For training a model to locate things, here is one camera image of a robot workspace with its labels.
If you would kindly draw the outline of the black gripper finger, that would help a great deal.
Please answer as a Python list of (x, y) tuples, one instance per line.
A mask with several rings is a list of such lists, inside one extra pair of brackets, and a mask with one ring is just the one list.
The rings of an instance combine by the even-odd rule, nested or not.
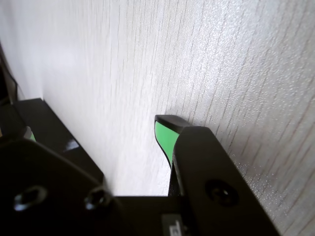
[(155, 138), (196, 236), (277, 236), (279, 231), (208, 127), (155, 116)]
[(3, 236), (108, 236), (110, 195), (45, 146), (12, 133), (0, 139)]

